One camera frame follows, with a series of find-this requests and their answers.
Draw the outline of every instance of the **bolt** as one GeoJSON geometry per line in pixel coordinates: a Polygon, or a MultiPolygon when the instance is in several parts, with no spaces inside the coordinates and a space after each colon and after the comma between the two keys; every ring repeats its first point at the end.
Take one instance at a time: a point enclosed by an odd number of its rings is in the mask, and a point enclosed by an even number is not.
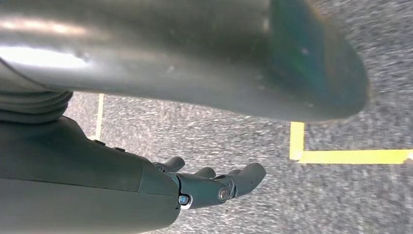
{"type": "Polygon", "coordinates": [[[228,193],[228,189],[226,189],[225,187],[224,187],[224,188],[221,188],[221,189],[219,190],[219,192],[218,192],[218,199],[219,199],[220,202],[226,201],[226,199],[227,199],[227,193],[228,193]]]}
{"type": "Polygon", "coordinates": [[[189,197],[181,195],[181,196],[179,196],[178,201],[179,201],[179,204],[186,205],[186,204],[189,203],[189,197]]]}

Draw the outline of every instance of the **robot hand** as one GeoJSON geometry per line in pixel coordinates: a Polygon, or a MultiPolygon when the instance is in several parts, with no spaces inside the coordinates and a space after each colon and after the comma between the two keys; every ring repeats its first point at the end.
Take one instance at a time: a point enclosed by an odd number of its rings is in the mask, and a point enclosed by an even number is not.
{"type": "Polygon", "coordinates": [[[192,174],[178,173],[185,162],[174,157],[166,163],[154,163],[159,171],[171,177],[179,186],[178,202],[181,209],[198,209],[221,205],[229,199],[253,191],[264,179],[266,172],[262,165],[251,163],[242,170],[216,176],[212,168],[204,167],[192,174]]]}

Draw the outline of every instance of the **yellow tape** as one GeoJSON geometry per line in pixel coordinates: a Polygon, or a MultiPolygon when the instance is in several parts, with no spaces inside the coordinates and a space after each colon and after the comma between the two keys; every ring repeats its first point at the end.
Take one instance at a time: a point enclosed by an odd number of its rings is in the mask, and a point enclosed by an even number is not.
{"type": "Polygon", "coordinates": [[[300,160],[304,151],[304,123],[292,122],[290,128],[290,159],[300,160]]]}
{"type": "Polygon", "coordinates": [[[304,151],[304,123],[292,122],[290,159],[314,164],[402,164],[413,150],[304,151]]]}
{"type": "Polygon", "coordinates": [[[402,164],[412,150],[304,151],[299,163],[402,164]]]}

